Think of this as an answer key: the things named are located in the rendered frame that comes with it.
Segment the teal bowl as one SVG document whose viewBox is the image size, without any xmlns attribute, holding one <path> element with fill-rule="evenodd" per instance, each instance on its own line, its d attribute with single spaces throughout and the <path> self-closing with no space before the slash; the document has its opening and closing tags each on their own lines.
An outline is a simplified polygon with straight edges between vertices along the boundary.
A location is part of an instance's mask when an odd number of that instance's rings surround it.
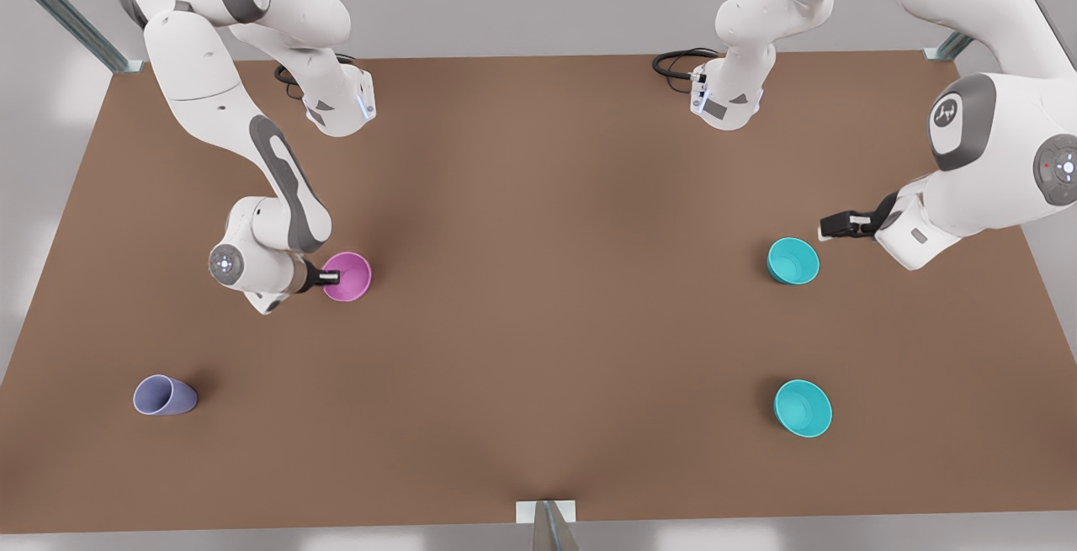
<svg viewBox="0 0 1077 551">
<path fill-rule="evenodd" d="M 805 379 L 793 379 L 777 390 L 773 412 L 778 424 L 798 437 L 822 436 L 833 423 L 830 398 Z"/>
<path fill-rule="evenodd" d="M 766 266 L 777 282 L 805 285 L 819 276 L 819 252 L 800 238 L 780 238 L 768 249 Z"/>
</svg>

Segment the silver frame post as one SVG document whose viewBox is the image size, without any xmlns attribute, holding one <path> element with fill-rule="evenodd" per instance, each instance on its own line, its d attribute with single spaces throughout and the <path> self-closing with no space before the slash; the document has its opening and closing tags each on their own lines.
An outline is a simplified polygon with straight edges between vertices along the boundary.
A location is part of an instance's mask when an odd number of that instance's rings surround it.
<svg viewBox="0 0 1077 551">
<path fill-rule="evenodd" d="M 532 551 L 581 551 L 570 531 L 576 523 L 576 501 L 516 501 L 516 524 L 532 524 Z"/>
<path fill-rule="evenodd" d="M 1073 46 L 1058 34 L 1058 27 L 1039 0 L 900 0 L 920 19 L 952 29 L 936 48 L 924 50 L 928 61 L 954 61 L 974 41 L 980 42 L 1001 66 L 1001 72 L 1027 77 L 1061 77 L 1077 73 Z M 1077 38 L 1077 2 L 1060 10 L 1074 22 Z"/>
<path fill-rule="evenodd" d="M 143 61 L 130 60 L 120 53 L 69 0 L 34 0 L 62 29 L 88 50 L 112 73 L 139 73 Z"/>
</svg>

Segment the pink bowl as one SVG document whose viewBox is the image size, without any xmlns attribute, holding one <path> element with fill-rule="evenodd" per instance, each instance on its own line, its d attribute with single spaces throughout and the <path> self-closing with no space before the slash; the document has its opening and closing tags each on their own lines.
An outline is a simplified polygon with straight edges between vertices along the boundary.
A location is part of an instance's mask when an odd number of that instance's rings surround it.
<svg viewBox="0 0 1077 551">
<path fill-rule="evenodd" d="M 353 302 L 369 289 L 372 268 L 369 262 L 354 252 L 336 253 L 326 262 L 324 271 L 338 272 L 335 285 L 323 286 L 324 294 L 338 302 Z"/>
</svg>

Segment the lavender cup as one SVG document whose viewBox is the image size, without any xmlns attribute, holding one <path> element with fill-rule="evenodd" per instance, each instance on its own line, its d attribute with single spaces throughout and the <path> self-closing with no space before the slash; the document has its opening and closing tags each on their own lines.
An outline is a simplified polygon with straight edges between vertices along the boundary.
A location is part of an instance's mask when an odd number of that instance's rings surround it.
<svg viewBox="0 0 1077 551">
<path fill-rule="evenodd" d="M 178 416 L 191 411 L 199 395 L 188 384 L 172 376 L 151 375 L 138 383 L 132 406 L 143 416 Z"/>
</svg>

